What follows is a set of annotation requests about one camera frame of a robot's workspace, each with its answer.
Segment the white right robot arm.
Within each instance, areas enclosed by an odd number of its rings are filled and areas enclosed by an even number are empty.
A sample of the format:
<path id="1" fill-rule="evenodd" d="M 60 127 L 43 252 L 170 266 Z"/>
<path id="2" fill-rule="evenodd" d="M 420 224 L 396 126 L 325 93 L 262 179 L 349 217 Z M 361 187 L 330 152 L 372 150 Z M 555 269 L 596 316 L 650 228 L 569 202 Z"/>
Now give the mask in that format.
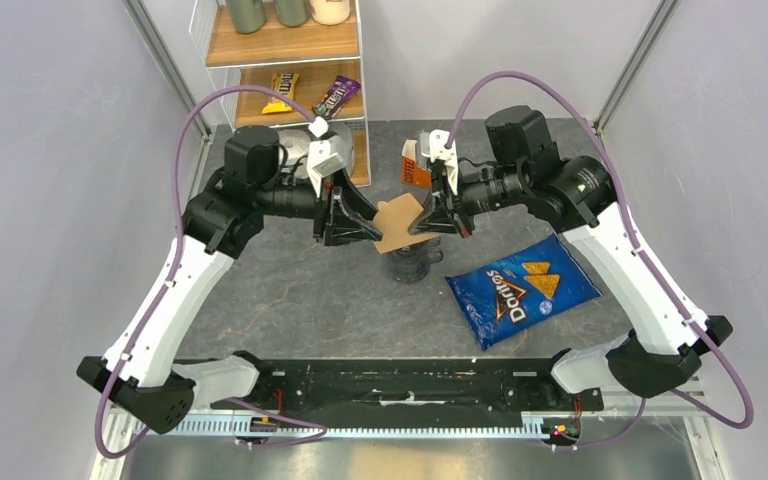
<path id="1" fill-rule="evenodd" d="M 561 156 L 545 116 L 526 105 L 492 114 L 485 130 L 493 161 L 471 176 L 459 170 L 453 132 L 418 137 L 431 187 L 411 231 L 468 237 L 478 214 L 522 205 L 587 260 L 632 324 L 614 341 L 557 354 L 537 382 L 539 400 L 561 409 L 592 388 L 652 398 L 683 386 L 705 354 L 719 353 L 730 321 L 706 314 L 677 286 L 638 231 L 605 160 Z"/>

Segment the white wire wooden shelf rack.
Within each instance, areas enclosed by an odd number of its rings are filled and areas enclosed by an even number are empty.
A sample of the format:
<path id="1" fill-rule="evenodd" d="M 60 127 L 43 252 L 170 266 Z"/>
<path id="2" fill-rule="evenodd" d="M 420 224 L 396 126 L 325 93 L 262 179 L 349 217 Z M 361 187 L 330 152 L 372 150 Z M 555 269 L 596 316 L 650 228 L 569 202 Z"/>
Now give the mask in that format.
<path id="1" fill-rule="evenodd" d="M 354 135 L 354 166 L 351 180 L 357 186 L 372 184 L 366 109 L 363 47 L 359 5 L 350 1 L 348 18 L 326 26 L 313 19 L 283 25 L 272 2 L 263 3 L 265 22 L 255 32 L 242 34 L 234 28 L 223 1 L 197 1 L 190 34 L 205 61 L 207 72 L 219 76 L 219 88 L 237 84 L 261 85 L 283 94 L 312 113 L 326 101 L 340 77 L 360 84 L 328 117 L 343 122 Z"/>

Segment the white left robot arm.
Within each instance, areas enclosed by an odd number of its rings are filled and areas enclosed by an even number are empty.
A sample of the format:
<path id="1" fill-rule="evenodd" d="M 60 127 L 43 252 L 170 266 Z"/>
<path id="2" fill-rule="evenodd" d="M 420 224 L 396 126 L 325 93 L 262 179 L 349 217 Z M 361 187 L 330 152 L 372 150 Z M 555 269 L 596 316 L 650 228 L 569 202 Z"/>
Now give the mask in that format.
<path id="1" fill-rule="evenodd" d="M 173 430 L 191 409 L 228 398 L 254 409 L 267 405 L 274 383 L 255 358 L 179 364 L 176 354 L 210 291 L 267 217 L 308 220 L 325 246 L 382 239 L 376 208 L 350 178 L 354 147 L 342 122 L 312 137 L 299 159 L 278 129 L 238 129 L 225 143 L 222 166 L 187 203 L 183 230 L 131 323 L 104 355 L 84 358 L 78 376 L 157 434 Z"/>

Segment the orange coffee filter package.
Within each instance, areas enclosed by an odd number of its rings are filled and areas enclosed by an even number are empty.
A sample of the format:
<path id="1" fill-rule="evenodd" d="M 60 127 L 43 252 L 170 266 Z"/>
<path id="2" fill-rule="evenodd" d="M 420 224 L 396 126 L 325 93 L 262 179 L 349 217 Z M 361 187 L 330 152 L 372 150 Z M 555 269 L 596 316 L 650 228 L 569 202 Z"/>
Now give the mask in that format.
<path id="1" fill-rule="evenodd" d="M 416 157 L 417 141 L 406 140 L 401 152 L 401 183 L 403 185 L 429 189 L 431 187 L 430 173 L 423 168 Z"/>

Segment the brown paper coffee filter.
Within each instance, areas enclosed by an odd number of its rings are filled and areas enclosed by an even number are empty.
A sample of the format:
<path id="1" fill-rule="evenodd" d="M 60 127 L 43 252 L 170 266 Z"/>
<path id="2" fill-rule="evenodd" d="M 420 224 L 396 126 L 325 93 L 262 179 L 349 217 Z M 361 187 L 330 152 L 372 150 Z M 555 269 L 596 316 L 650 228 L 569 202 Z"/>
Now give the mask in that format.
<path id="1" fill-rule="evenodd" d="M 411 234 L 408 229 L 423 212 L 423 207 L 411 193 L 377 203 L 378 212 L 372 223 L 382 233 L 374 246 L 380 254 L 410 247 L 439 237 L 436 233 Z"/>

